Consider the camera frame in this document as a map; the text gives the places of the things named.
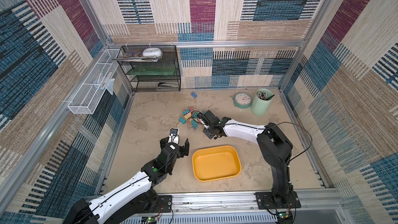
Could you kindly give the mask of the teal binder clip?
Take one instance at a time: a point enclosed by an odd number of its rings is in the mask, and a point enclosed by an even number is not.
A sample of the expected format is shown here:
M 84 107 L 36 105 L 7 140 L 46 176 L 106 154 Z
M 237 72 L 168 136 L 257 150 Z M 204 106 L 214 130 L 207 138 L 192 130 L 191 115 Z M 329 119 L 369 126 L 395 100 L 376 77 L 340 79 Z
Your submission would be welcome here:
M 175 125 L 175 127 L 178 127 L 179 125 L 185 124 L 186 122 L 187 122 L 187 121 L 186 121 L 184 118 L 180 117 L 180 118 L 178 119 L 178 122 L 177 122 L 177 124 Z
M 198 123 L 195 120 L 191 120 L 191 128 L 194 129 L 194 131 L 196 131 L 196 129 L 198 128 Z

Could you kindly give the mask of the pale yellow binder clip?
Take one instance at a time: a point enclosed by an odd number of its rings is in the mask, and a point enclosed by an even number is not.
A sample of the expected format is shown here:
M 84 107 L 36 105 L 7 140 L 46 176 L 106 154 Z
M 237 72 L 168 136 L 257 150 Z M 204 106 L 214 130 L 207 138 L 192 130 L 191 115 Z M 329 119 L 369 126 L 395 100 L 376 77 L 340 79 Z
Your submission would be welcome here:
M 192 114 L 191 113 L 187 113 L 187 114 L 184 115 L 184 117 L 185 117 L 186 120 L 188 120 L 188 119 L 190 119 L 192 117 Z

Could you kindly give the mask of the yellow plastic storage tray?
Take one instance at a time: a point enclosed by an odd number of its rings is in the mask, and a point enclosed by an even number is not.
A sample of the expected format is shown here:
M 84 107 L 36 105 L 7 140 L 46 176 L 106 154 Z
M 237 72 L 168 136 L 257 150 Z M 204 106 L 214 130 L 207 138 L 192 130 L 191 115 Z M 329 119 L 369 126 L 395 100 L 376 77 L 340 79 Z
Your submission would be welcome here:
M 233 178 L 241 172 L 238 153 L 229 145 L 197 150 L 192 156 L 192 166 L 195 178 L 203 183 Z

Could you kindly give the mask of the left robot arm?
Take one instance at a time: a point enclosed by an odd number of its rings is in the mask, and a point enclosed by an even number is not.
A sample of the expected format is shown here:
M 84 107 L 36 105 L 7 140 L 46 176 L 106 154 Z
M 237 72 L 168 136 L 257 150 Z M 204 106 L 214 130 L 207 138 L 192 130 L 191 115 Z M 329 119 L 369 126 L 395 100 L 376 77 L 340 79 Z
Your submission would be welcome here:
M 98 198 L 77 201 L 65 224 L 119 224 L 140 213 L 155 212 L 159 195 L 153 189 L 172 175 L 176 160 L 189 155 L 189 140 L 183 146 L 178 142 L 160 140 L 161 152 L 146 163 L 130 180 Z

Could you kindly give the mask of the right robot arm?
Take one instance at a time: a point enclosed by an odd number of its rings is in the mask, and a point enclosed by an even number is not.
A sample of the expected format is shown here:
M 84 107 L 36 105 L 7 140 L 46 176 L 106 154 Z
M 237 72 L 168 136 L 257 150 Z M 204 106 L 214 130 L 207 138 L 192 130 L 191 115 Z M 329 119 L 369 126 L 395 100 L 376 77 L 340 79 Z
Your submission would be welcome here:
M 252 125 L 234 119 L 216 117 L 211 111 L 198 114 L 198 121 L 210 138 L 231 137 L 257 144 L 264 160 L 270 165 L 273 185 L 271 199 L 276 207 L 286 208 L 293 195 L 290 180 L 289 161 L 293 145 L 279 128 L 278 124 L 270 122 L 267 125 Z

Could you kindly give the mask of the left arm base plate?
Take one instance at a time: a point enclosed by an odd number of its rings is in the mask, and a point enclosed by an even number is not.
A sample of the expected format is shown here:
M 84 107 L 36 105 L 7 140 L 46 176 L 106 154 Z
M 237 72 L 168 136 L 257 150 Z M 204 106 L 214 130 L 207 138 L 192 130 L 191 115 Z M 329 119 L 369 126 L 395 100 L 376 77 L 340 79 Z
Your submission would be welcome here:
M 159 195 L 156 200 L 149 204 L 144 213 L 171 213 L 172 203 L 172 195 Z

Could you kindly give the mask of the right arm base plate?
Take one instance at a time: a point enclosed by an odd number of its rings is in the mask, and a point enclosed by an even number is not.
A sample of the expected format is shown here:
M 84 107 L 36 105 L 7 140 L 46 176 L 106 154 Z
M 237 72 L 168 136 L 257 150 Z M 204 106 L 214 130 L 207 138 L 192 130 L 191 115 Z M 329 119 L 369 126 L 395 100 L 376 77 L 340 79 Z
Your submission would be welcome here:
M 259 209 L 301 208 L 302 205 L 295 191 L 287 193 L 285 197 L 277 196 L 271 191 L 255 192 Z

